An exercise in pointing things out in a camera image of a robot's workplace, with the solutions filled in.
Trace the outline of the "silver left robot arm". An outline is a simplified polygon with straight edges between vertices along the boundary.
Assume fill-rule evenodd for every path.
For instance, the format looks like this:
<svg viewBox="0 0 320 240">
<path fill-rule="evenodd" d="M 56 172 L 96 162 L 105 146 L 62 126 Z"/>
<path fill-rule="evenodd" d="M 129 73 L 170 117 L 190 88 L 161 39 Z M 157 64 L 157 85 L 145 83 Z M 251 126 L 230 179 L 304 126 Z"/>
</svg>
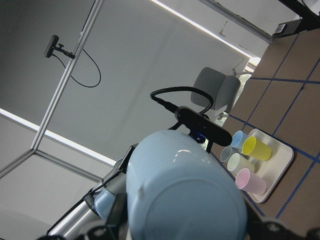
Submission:
<svg viewBox="0 0 320 240">
<path fill-rule="evenodd" d="M 85 226 L 100 220 L 107 220 L 116 195 L 126 193 L 126 171 L 128 160 L 120 159 L 113 169 L 89 190 L 47 231 L 48 236 L 75 239 Z"/>
</svg>

